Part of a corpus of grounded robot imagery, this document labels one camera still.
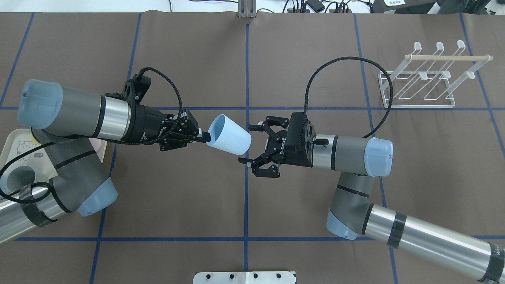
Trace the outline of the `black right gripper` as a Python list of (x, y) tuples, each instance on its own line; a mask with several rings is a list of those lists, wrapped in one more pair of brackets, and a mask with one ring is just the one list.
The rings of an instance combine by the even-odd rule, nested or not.
[[(316, 137), (313, 124), (304, 112), (292, 113), (291, 120), (278, 116), (267, 116), (257, 124), (248, 124), (249, 131), (267, 133), (265, 147), (283, 147), (281, 164), (312, 167)], [(280, 155), (280, 149), (265, 150), (255, 159), (238, 158), (238, 162), (247, 165), (256, 177), (279, 178), (278, 162), (273, 156)]]

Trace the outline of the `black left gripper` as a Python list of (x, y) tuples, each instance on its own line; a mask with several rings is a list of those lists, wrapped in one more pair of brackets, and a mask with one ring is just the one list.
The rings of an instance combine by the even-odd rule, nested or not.
[[(130, 119), (127, 128), (127, 144), (153, 144), (153, 140), (169, 131), (177, 118), (177, 115), (164, 114), (156, 108), (140, 104), (128, 104), (128, 106)], [(159, 142), (159, 150), (184, 148), (193, 142), (210, 142), (210, 134), (198, 127), (197, 120), (191, 111), (183, 110), (170, 135)]]

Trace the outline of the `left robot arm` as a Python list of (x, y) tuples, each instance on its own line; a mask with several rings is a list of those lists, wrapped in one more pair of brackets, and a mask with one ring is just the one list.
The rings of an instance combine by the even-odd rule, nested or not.
[(90, 138), (158, 143), (161, 151), (211, 140), (188, 109), (173, 115), (142, 105), (150, 83), (147, 76), (134, 76), (122, 93), (98, 95), (56, 82), (25, 82), (18, 121), (45, 146), (56, 176), (39, 182), (18, 180), (20, 189), (2, 199), (1, 243), (74, 211), (90, 216), (116, 201), (115, 185)]

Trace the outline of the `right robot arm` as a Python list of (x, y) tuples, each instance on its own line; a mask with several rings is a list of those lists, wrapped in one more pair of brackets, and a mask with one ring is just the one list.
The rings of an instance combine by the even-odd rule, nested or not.
[(267, 133), (264, 153), (238, 159), (256, 177), (278, 178), (282, 164), (340, 172), (326, 220), (329, 232), (348, 240), (361, 234), (480, 283), (504, 283), (502, 246), (370, 202), (374, 179), (390, 174), (391, 141), (317, 134), (304, 112), (267, 116), (247, 129)]

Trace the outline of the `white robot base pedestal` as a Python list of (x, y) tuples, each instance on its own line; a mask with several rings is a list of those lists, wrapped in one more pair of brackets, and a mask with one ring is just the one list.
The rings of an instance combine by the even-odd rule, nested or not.
[(201, 272), (193, 277), (193, 284), (296, 284), (291, 271), (231, 271)]

